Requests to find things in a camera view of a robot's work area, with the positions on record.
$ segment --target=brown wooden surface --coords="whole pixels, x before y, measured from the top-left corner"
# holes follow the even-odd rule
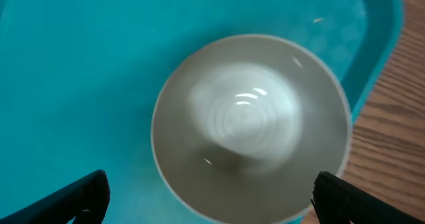
[[[353,130],[343,179],[425,221],[425,0],[404,0],[398,46]],[[303,224],[319,223],[310,211]]]

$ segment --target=blue tray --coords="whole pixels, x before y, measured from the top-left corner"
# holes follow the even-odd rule
[[[104,169],[105,223],[199,223],[149,141],[176,66],[217,39],[265,33],[313,51],[353,121],[394,48],[400,0],[0,0],[0,217]]]

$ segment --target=teal plastic tray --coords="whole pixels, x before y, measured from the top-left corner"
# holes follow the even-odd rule
[[[355,121],[402,27],[400,0],[0,0],[0,11],[0,217],[104,169],[105,223],[203,222],[165,187],[149,140],[186,56],[243,33],[295,41],[336,74]]]

